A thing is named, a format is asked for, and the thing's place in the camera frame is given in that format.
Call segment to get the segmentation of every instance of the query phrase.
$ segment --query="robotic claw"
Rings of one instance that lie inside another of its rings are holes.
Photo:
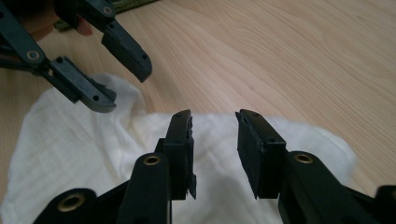
[[[71,102],[80,100],[96,112],[112,111],[116,107],[114,91],[85,76],[67,57],[47,59],[15,18],[20,3],[0,1],[0,67],[42,76]],[[102,44],[141,82],[149,77],[152,70],[149,56],[115,20],[110,1],[55,0],[53,3],[57,15],[72,27],[77,27],[80,16],[103,32]]]
[[[396,186],[374,198],[342,186],[319,158],[288,152],[286,142],[258,113],[241,110],[238,145],[242,166],[257,198],[278,199],[286,224],[390,224],[396,220]],[[35,223],[172,223],[173,200],[195,198],[190,110],[172,117],[153,153],[137,159],[131,179],[100,197],[71,189],[53,199]]]

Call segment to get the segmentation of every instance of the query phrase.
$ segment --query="crumpled white fabric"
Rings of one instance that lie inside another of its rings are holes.
[[[113,189],[165,137],[171,114],[146,113],[139,90],[119,77],[94,78],[118,93],[113,112],[91,112],[50,89],[26,115],[0,207],[4,224],[33,223],[51,199],[69,189],[93,189],[97,195]],[[197,199],[173,202],[173,223],[282,223],[276,200],[254,199],[236,151],[233,111],[192,116]],[[267,119],[288,150],[317,155],[341,183],[348,181],[355,155],[343,139],[305,123]]]

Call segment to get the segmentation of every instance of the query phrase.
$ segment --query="wooden table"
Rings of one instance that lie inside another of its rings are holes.
[[[396,183],[395,1],[162,0],[117,19],[152,60],[143,84],[100,44],[99,32],[53,32],[39,45],[86,74],[126,78],[148,112],[246,108],[318,125],[355,151],[352,188],[373,196]],[[23,117],[50,84],[6,69],[0,78],[3,198]]]

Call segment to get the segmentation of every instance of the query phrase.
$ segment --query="light wood tabletop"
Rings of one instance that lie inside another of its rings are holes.
[[[126,78],[149,113],[245,108],[318,125],[356,153],[350,187],[373,196],[396,184],[395,1],[162,0],[117,20],[151,58],[144,83],[101,45],[100,32],[54,31],[39,45],[85,74]],[[23,117],[51,85],[6,69],[0,78],[3,198]]]

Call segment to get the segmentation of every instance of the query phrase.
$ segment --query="wooden surface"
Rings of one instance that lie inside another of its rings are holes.
[[[395,1],[162,0],[117,18],[152,60],[143,84],[100,44],[99,32],[54,32],[39,44],[86,74],[126,78],[148,112],[246,108],[321,126],[355,151],[352,188],[373,196],[379,185],[396,184]],[[3,197],[23,116],[50,84],[5,69],[0,78]]]

